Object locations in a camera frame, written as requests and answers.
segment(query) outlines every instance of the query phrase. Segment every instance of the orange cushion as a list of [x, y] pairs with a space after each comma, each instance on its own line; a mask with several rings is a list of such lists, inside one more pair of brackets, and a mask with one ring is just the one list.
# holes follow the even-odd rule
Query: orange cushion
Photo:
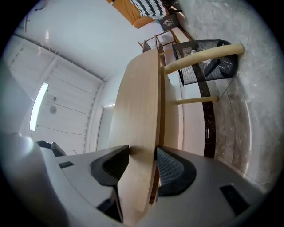
[[130, 0], [115, 0], [112, 4], [132, 25], [141, 18], [140, 11], [130, 2]]

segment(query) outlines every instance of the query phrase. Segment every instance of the marble floor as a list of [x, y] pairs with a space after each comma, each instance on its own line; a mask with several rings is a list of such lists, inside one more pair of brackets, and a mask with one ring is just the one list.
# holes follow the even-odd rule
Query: marble floor
[[261, 16], [241, 0], [178, 0], [193, 39], [242, 43], [233, 79], [208, 82], [216, 120], [215, 158], [269, 191], [284, 160], [284, 58]]

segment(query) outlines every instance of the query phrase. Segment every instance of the chair armrest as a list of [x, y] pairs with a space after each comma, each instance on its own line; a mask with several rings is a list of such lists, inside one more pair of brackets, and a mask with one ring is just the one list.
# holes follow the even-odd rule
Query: chair armrest
[[143, 17], [139, 18], [138, 20], [136, 20], [136, 21], [133, 23], [133, 26], [134, 26], [135, 28], [141, 28], [141, 27], [143, 27], [144, 25], [151, 23], [152, 21], [154, 21], [154, 19], [152, 19], [151, 17], [143, 16]]

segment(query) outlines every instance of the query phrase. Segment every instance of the striped cloth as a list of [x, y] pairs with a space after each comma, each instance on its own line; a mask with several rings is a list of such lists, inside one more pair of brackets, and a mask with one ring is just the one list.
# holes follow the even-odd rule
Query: striped cloth
[[140, 11], [140, 15], [149, 16], [155, 20], [166, 16], [166, 10], [160, 0], [130, 0]]

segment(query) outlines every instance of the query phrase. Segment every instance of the wooden table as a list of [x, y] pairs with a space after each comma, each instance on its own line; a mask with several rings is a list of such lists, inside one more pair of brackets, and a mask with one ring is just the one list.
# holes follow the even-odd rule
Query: wooden table
[[149, 208], [156, 171], [156, 146], [178, 148], [178, 105], [217, 100], [217, 97], [203, 97], [176, 101], [167, 73], [200, 61], [243, 52], [241, 44], [216, 47], [161, 67], [159, 53], [152, 49], [129, 62], [110, 128], [110, 147], [130, 146], [129, 164], [118, 183], [126, 225], [135, 225]]

